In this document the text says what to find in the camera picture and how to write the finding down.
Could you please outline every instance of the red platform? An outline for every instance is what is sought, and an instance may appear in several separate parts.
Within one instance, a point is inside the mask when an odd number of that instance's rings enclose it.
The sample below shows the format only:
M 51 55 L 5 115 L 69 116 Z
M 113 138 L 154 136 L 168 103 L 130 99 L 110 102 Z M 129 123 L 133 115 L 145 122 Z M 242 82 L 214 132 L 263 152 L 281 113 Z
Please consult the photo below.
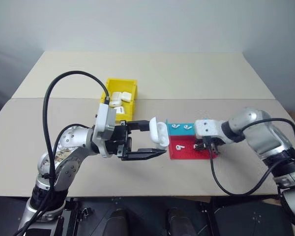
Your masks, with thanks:
M 195 151 L 193 149 L 196 141 L 193 135 L 170 135 L 169 140 L 169 156 L 172 160 L 210 159 L 208 150 Z M 185 146 L 185 148 L 176 150 L 176 145 Z

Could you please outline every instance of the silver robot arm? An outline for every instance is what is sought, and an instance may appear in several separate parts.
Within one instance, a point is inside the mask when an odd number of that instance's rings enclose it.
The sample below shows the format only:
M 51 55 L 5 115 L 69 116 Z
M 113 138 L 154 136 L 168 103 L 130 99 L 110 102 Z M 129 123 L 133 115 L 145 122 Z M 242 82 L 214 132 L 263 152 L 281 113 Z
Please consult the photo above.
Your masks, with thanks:
M 273 180 L 279 188 L 285 190 L 281 194 L 282 207 L 295 224 L 295 149 L 272 122 L 256 124 L 242 131 L 245 126 L 268 118 L 271 117 L 265 111 L 245 108 L 229 121 L 197 120 L 196 138 L 211 136 L 215 149 L 218 145 L 238 143 L 246 139 L 248 145 L 268 167 L 282 161 L 272 170 Z
M 107 104 L 100 104 L 94 128 L 73 126 L 63 131 L 60 136 L 55 155 L 56 181 L 48 208 L 35 223 L 31 224 L 26 235 L 35 235 L 37 231 L 46 231 L 46 235 L 59 235 L 61 230 L 61 214 L 65 207 L 65 198 L 84 159 L 90 155 L 100 154 L 102 157 L 117 155 L 123 161 L 148 160 L 166 152 L 157 148 L 141 148 L 131 151 L 132 130 L 150 131 L 151 136 L 160 135 L 158 128 L 153 128 L 153 120 L 126 122 L 115 126 L 116 110 Z M 50 189 L 48 154 L 42 155 L 38 161 L 38 175 L 32 196 L 26 204 L 19 229 L 21 229 L 37 212 Z

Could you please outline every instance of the yellow plastic box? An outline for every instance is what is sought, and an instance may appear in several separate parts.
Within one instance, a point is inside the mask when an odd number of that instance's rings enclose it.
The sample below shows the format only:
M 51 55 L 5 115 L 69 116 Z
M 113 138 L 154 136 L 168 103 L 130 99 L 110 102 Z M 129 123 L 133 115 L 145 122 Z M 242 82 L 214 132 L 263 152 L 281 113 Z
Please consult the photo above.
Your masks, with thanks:
M 106 88 L 110 96 L 113 94 L 113 92 L 129 92 L 132 94 L 130 102 L 122 101 L 122 106 L 124 107 L 125 114 L 116 115 L 116 121 L 121 121 L 121 120 L 132 121 L 132 117 L 135 111 L 134 99 L 136 99 L 138 95 L 137 81 L 108 78 L 106 82 Z M 100 102 L 103 103 L 104 100 L 105 100 L 105 93 L 103 93 L 100 99 Z

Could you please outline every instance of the white wall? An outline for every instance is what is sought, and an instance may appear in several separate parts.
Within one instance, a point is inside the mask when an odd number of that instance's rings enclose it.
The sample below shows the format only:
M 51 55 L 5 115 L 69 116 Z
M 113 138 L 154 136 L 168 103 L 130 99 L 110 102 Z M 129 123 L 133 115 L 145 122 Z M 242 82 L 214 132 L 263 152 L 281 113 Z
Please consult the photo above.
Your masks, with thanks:
M 0 0 L 0 107 L 44 50 L 244 52 L 295 110 L 295 0 Z

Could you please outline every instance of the table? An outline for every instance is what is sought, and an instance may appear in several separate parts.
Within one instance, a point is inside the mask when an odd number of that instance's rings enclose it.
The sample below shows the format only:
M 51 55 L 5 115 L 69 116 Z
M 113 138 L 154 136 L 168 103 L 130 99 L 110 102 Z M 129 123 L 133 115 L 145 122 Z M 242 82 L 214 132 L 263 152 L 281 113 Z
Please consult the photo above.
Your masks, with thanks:
M 124 54 L 45 52 L 0 112 L 0 196 L 31 195 L 37 161 L 46 151 L 42 131 L 43 96 L 50 81 L 68 70 L 84 70 L 103 81 L 137 79 L 134 119 L 194 122 L 227 120 L 245 106 L 289 118 L 242 54 Z M 54 141 L 70 123 L 92 126 L 102 91 L 91 79 L 71 76 L 52 93 L 49 129 Z M 294 143 L 292 130 L 278 123 Z M 147 132 L 133 132 L 133 150 L 153 147 Z M 266 170 L 246 142 L 220 148 L 218 178 L 226 189 L 242 193 Z M 276 192 L 269 177 L 257 194 Z M 69 197 L 210 196 L 224 193 L 215 184 L 207 160 L 170 160 L 168 154 L 147 161 L 88 157 L 69 189 Z
M 138 99 L 275 99 L 241 53 L 45 52 L 12 96 L 44 97 L 50 82 L 69 70 L 138 80 Z M 100 98 L 92 79 L 72 75 L 51 97 Z
M 46 151 L 42 132 L 42 98 L 11 99 L 0 112 L 0 196 L 29 196 L 37 175 L 38 158 Z M 52 142 L 70 123 L 92 126 L 98 99 L 52 98 L 49 129 Z M 227 119 L 244 106 L 267 110 L 273 117 L 290 118 L 276 100 L 193 99 L 137 101 L 135 119 L 192 122 L 197 118 Z M 294 143 L 286 124 L 277 126 Z M 133 150 L 153 147 L 147 132 L 133 132 Z M 266 166 L 246 142 L 220 148 L 214 163 L 226 189 L 244 192 L 255 185 Z M 276 191 L 269 177 L 258 194 Z M 208 160 L 170 160 L 168 154 L 147 161 L 122 162 L 116 156 L 88 157 L 68 196 L 185 196 L 223 195 L 215 184 Z

